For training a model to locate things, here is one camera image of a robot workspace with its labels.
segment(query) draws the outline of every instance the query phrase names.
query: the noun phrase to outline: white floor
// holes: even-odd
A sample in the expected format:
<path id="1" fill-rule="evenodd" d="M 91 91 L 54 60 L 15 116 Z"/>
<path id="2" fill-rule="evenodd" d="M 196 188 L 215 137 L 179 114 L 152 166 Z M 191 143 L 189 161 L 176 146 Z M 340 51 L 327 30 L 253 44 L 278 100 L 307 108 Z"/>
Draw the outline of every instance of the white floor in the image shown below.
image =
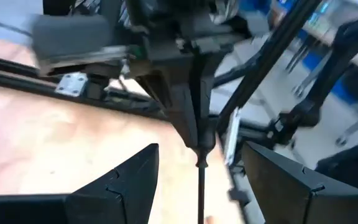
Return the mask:
<path id="1" fill-rule="evenodd" d="M 42 13 L 42 3 L 39 0 L 10 0 L 9 2 L 0 0 L 0 22 L 22 30 L 28 30 L 29 18 L 32 14 L 40 13 Z M 10 40 L 18 44 L 30 44 L 29 37 L 1 27 L 0 39 Z M 233 54 L 228 55 L 217 74 L 222 74 L 233 66 L 245 62 L 260 49 L 262 44 L 262 39 L 257 39 L 252 44 L 248 41 L 238 44 L 236 47 L 238 57 Z M 299 64 L 291 74 L 286 74 L 284 68 L 292 55 L 290 51 L 282 55 L 253 95 L 253 101 L 262 99 L 267 102 L 267 105 L 258 105 L 253 102 L 246 104 L 241 114 L 243 119 L 267 124 L 280 111 L 290 111 L 299 102 L 299 99 L 292 95 L 291 89 L 306 77 L 310 71 L 303 67 L 302 64 Z M 236 80 L 213 91 L 211 111 L 219 112 L 222 110 L 239 82 L 240 80 Z M 280 148 L 277 152 L 314 169 L 320 159 L 358 144 L 358 133 L 355 133 L 345 147 L 339 148 L 335 145 L 336 138 L 356 120 L 357 116 L 352 108 L 334 95 L 329 95 L 322 109 L 321 122 L 317 127 L 300 129 L 296 132 L 294 151 Z M 248 208 L 248 212 L 254 217 L 252 223 L 263 223 L 263 216 L 258 210 L 255 200 Z"/>

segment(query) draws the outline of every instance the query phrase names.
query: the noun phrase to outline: metal rod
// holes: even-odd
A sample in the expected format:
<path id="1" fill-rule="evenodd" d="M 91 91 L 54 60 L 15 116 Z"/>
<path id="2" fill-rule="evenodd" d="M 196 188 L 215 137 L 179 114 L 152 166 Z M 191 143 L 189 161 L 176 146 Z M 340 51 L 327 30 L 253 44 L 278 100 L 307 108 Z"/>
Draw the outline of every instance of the metal rod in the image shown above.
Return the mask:
<path id="1" fill-rule="evenodd" d="M 204 224 L 205 168 L 198 168 L 198 224 Z"/>
<path id="2" fill-rule="evenodd" d="M 284 17 L 269 40 L 259 50 L 259 56 L 250 66 L 249 74 L 243 78 L 221 111 L 218 122 L 220 133 L 226 130 L 233 110 L 245 105 L 320 2 L 321 0 L 299 0 Z"/>

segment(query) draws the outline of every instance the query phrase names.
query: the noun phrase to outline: black rod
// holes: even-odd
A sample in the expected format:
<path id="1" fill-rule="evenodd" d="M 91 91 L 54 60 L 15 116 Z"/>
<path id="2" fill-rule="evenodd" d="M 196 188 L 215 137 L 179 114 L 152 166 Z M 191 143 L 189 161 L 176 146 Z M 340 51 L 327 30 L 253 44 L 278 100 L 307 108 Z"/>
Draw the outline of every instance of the black rod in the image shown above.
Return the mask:
<path id="1" fill-rule="evenodd" d="M 204 224 L 205 168 L 198 168 L 198 224 Z"/>
<path id="2" fill-rule="evenodd" d="M 227 128 L 230 114 L 234 109 L 238 106 L 243 107 L 249 100 L 320 2 L 321 0 L 299 0 L 284 17 L 269 40 L 259 50 L 259 56 L 257 56 L 255 63 L 250 65 L 249 74 L 242 79 L 221 111 L 218 132 L 221 133 Z"/>

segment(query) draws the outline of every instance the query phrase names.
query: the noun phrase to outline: metal plate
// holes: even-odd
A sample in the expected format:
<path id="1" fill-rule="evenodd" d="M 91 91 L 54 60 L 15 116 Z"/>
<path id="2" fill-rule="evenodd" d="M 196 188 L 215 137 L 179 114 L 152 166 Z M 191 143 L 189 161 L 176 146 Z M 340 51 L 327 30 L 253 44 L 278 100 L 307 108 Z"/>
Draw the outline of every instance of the metal plate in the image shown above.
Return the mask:
<path id="1" fill-rule="evenodd" d="M 62 80 L 60 80 L 59 85 L 55 89 L 55 93 L 78 97 L 84 91 L 87 81 L 88 78 L 84 73 L 76 72 L 66 74 Z"/>

